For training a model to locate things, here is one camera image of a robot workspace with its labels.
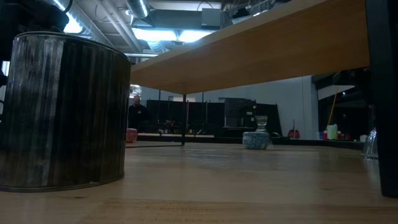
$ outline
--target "metal canister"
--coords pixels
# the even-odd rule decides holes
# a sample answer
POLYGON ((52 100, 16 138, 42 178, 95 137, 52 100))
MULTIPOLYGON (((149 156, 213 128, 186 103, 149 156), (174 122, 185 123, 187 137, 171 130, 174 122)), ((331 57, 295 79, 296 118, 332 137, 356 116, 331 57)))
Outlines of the metal canister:
POLYGON ((0 127, 0 189, 63 190, 124 175, 131 63, 52 32, 14 39, 0 127))

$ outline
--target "small cup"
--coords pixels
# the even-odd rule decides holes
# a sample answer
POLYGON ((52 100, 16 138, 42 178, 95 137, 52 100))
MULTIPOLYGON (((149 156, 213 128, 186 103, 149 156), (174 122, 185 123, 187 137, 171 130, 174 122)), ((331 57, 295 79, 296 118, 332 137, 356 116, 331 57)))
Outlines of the small cup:
POLYGON ((127 128, 126 143, 134 143, 137 141, 137 130, 134 128, 127 128))

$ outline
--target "black table leg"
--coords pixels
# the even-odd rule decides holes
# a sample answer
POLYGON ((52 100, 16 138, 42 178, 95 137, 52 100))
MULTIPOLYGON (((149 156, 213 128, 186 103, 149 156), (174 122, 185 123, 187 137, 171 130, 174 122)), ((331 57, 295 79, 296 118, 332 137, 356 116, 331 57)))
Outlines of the black table leg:
POLYGON ((398 197, 398 1, 366 0, 383 196, 398 197))
POLYGON ((182 145, 185 145, 185 133, 187 132, 187 96, 182 96, 182 145))

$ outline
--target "ceramic bowl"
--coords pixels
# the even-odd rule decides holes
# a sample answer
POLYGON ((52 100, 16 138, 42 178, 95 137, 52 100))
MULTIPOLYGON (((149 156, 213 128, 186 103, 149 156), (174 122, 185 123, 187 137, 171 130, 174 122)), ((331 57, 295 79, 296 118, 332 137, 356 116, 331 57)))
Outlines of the ceramic bowl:
POLYGON ((269 134, 263 132, 243 133, 243 146, 246 149, 265 149, 268 146, 269 134))

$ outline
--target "wooden plank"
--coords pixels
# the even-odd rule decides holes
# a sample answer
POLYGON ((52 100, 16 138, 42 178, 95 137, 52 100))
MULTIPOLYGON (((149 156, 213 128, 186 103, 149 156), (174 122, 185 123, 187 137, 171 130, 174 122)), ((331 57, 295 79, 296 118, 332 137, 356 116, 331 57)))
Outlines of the wooden plank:
POLYGON ((131 68, 180 94, 369 66, 365 0, 294 0, 131 68))

